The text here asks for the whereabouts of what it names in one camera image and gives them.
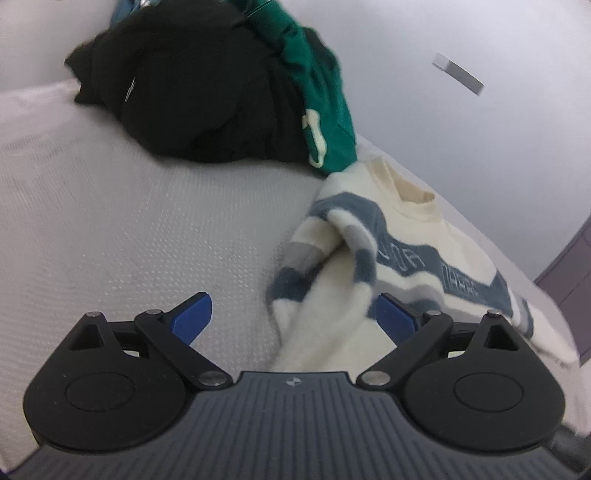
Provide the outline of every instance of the silver bolt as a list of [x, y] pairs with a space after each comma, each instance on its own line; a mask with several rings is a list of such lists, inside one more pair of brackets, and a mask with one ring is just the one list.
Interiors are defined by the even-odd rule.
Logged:
[[370, 370], [361, 375], [363, 383], [372, 387], [381, 387], [390, 382], [390, 379], [390, 375], [381, 370]]
[[199, 382], [207, 387], [219, 387], [228, 381], [228, 377], [223, 372], [209, 370], [199, 375]]

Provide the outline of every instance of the mattress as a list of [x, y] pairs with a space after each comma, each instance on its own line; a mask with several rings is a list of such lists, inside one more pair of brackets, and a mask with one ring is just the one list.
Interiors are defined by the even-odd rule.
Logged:
[[[193, 347], [233, 376], [267, 369], [280, 342], [264, 291], [322, 182], [304, 165], [153, 157], [109, 113], [75, 105], [76, 91], [68, 80], [0, 94], [2, 468], [35, 448], [22, 395], [86, 311], [131, 320], [206, 291], [212, 321]], [[359, 138], [361, 159], [377, 154]], [[572, 341], [556, 305], [444, 199], [439, 206]], [[588, 431], [578, 370], [546, 361], [568, 423]]]

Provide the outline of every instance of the green jacket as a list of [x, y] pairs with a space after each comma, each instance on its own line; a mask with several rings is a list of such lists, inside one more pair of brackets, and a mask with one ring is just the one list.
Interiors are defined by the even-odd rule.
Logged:
[[298, 25], [277, 0], [228, 1], [248, 17], [257, 35], [277, 52], [300, 89], [310, 164], [332, 173], [355, 162], [355, 131], [335, 55], [314, 30]]

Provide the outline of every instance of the striped sweater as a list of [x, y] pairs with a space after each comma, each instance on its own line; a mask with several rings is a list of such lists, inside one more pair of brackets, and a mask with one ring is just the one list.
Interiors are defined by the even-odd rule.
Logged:
[[443, 219], [432, 192], [374, 158], [330, 175], [287, 245], [268, 291], [282, 339], [272, 369], [344, 370], [355, 380], [395, 347], [375, 321], [381, 293], [458, 322], [498, 309], [534, 349], [578, 361], [542, 311]]

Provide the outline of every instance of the black fabric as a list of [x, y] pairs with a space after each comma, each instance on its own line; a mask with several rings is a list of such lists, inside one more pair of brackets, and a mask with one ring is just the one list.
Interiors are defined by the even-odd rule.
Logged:
[[301, 94], [244, 22], [217, 0], [144, 8], [68, 56], [76, 101], [108, 108], [155, 154], [307, 162]]

